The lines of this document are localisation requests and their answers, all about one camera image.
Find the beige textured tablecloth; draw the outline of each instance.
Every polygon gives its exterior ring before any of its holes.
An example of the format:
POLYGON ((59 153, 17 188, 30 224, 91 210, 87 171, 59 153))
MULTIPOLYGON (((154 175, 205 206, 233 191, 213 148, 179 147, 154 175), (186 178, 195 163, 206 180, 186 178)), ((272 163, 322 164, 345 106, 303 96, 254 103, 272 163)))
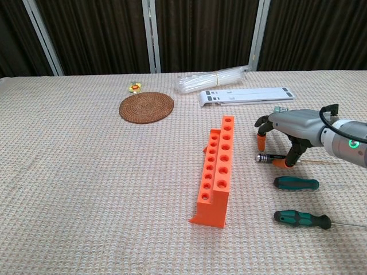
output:
MULTIPOLYGON (((260 116, 274 104, 200 108, 174 90, 180 74, 20 77, 0 82, 0 273, 366 274, 367 230, 292 228, 276 210, 327 214, 367 226, 367 170, 308 149, 292 170, 257 164, 260 116), (119 116, 131 81, 170 95, 165 119, 119 116), (203 147, 222 115, 235 116, 231 193, 224 229, 193 225, 203 147), (317 191, 282 191, 273 179, 319 180, 317 191)), ((367 120, 366 71, 250 72, 221 88, 289 87, 292 109, 338 103, 341 118, 367 120)), ((285 154, 286 136, 267 152, 285 154)))

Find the screwdriver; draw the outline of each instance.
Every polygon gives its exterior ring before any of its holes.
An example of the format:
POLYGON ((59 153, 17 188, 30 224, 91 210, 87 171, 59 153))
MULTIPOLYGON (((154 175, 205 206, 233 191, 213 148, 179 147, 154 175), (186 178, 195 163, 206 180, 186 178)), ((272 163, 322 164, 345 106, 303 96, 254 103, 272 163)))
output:
POLYGON ((280 176, 274 179, 275 187, 285 190, 301 190, 319 188, 319 182, 315 179, 301 179, 295 176, 280 176))
POLYGON ((331 219, 327 215, 317 217, 311 215, 310 213, 301 213, 296 210, 277 211, 274 213, 274 220, 276 220, 277 222, 288 223, 290 225, 293 225, 294 227, 305 225, 319 226, 322 229, 329 229, 333 224, 367 228, 367 226, 363 225, 349 225, 347 223, 331 222, 331 219))

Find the orange block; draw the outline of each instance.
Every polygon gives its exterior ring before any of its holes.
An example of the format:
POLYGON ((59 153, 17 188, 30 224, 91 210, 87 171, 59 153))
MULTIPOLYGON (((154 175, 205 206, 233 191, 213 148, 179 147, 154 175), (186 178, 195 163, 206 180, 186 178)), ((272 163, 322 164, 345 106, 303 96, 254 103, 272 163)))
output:
POLYGON ((197 214, 190 220, 199 225, 223 228, 231 187, 234 116, 223 116, 221 129, 211 129, 204 149, 197 214))

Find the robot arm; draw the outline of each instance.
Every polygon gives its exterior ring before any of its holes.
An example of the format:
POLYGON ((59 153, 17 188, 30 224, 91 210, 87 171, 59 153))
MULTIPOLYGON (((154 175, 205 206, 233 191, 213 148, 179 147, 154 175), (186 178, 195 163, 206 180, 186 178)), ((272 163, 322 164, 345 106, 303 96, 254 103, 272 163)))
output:
POLYGON ((257 146, 265 150, 266 133, 277 129, 292 142, 285 159, 272 163, 281 168, 293 167, 301 155, 311 147, 325 147, 327 153, 367 168, 367 124, 351 120, 338 120, 338 105, 330 105, 321 111, 309 109, 272 113, 260 117, 257 146))

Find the woven rattan coaster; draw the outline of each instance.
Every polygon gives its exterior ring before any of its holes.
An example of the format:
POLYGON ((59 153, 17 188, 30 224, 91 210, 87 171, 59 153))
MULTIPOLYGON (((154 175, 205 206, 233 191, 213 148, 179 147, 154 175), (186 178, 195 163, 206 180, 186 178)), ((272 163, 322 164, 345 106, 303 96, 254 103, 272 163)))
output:
POLYGON ((168 116, 173 106, 173 99, 164 93, 138 93, 121 102, 120 115, 132 123, 152 123, 168 116))

